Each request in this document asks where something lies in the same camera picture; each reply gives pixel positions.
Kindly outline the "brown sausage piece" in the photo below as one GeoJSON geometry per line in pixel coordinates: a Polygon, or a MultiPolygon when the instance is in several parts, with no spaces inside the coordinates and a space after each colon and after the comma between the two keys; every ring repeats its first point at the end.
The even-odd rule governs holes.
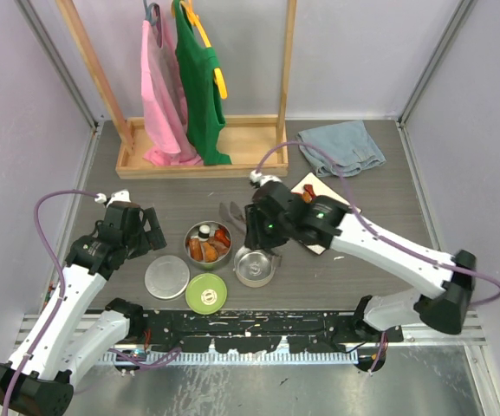
{"type": "Polygon", "coordinates": [[[202,251],[202,246],[198,238],[191,238],[188,241],[188,248],[190,252],[190,257],[196,262],[204,261],[204,254],[202,251]]]}

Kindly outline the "round steel lid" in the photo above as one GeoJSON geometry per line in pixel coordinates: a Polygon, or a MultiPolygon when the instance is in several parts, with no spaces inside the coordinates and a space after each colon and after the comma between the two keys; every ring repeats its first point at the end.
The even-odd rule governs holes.
{"type": "Polygon", "coordinates": [[[190,269],[184,260],[165,255],[155,259],[147,267],[144,283],[153,297],[172,300],[185,291],[190,278],[190,269]]]}

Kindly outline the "large round steel tin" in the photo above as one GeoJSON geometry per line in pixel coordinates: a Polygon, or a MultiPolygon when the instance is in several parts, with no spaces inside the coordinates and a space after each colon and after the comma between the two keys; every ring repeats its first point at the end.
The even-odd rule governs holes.
{"type": "Polygon", "coordinates": [[[216,221],[204,221],[204,222],[200,222],[198,224],[193,225],[192,228],[186,233],[185,239],[184,239],[184,247],[185,247],[185,253],[187,255],[188,260],[194,266],[200,268],[201,270],[217,270],[229,262],[229,259],[230,259],[231,253],[232,253],[232,249],[233,249],[233,243],[232,243],[231,233],[225,225],[223,225],[219,222],[216,222],[216,221]],[[218,228],[224,229],[225,232],[227,233],[228,237],[231,239],[231,247],[229,249],[228,254],[225,256],[219,257],[218,260],[214,263],[206,263],[205,261],[196,262],[193,259],[191,259],[191,257],[190,257],[190,252],[189,252],[189,248],[188,248],[188,241],[191,238],[198,238],[198,227],[201,224],[208,224],[211,227],[211,236],[209,237],[209,239],[214,238],[214,232],[218,228]]]}

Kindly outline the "orange food piece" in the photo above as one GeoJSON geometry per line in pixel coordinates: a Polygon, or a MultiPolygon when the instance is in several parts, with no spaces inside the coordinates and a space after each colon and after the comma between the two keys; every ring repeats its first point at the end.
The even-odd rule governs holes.
{"type": "Polygon", "coordinates": [[[202,243],[202,250],[204,254],[204,261],[206,263],[214,263],[218,260],[219,254],[217,249],[208,242],[202,243]]]}

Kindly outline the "small steel bowl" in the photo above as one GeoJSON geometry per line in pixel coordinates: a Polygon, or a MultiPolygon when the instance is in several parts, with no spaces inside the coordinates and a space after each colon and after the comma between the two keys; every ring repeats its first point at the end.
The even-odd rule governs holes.
{"type": "Polygon", "coordinates": [[[234,272],[237,279],[250,288],[261,288],[273,278],[277,259],[263,250],[250,250],[242,247],[234,256],[234,272]]]}

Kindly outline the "red food piece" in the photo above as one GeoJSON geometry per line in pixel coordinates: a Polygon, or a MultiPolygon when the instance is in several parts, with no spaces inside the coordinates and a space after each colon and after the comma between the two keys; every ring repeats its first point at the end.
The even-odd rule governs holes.
{"type": "Polygon", "coordinates": [[[223,244],[225,247],[230,248],[231,247],[231,239],[228,237],[227,233],[225,232],[224,229],[218,228],[214,232],[214,238],[223,244]]]}

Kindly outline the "brown meat chunk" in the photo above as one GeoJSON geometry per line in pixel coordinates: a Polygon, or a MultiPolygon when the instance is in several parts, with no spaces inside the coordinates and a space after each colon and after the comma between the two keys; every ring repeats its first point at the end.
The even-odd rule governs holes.
{"type": "Polygon", "coordinates": [[[230,248],[216,238],[210,238],[208,243],[216,250],[219,257],[225,256],[229,252],[230,248]]]}

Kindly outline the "green round lid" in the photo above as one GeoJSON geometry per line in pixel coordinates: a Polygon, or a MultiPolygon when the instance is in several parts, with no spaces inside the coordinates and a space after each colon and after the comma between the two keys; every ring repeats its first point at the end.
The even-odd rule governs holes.
{"type": "Polygon", "coordinates": [[[224,306],[227,294],[226,284],[221,277],[212,273],[202,273],[188,283],[185,300],[193,312],[211,315],[224,306]]]}

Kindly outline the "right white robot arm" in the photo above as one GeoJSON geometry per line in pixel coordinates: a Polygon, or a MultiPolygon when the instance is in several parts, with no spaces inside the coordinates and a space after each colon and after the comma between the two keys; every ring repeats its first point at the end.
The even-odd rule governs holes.
{"type": "Polygon", "coordinates": [[[276,176],[255,173],[250,182],[256,191],[245,207],[246,247],[272,250],[294,240],[357,257],[411,285],[390,296],[363,296],[350,325],[357,338],[375,341],[390,328],[413,323],[461,333],[475,289],[470,252],[430,250],[328,196],[306,202],[276,176]]]}

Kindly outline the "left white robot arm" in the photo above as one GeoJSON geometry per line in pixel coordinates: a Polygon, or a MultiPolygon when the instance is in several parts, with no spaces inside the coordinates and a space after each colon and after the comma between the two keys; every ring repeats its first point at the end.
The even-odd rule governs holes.
{"type": "Polygon", "coordinates": [[[83,335],[75,337],[74,332],[125,261],[165,247],[153,208],[125,201],[107,205],[94,230],[71,244],[57,289],[26,339],[0,363],[3,414],[64,414],[75,386],[104,353],[118,341],[143,338],[143,308],[121,298],[113,299],[83,335]]]}

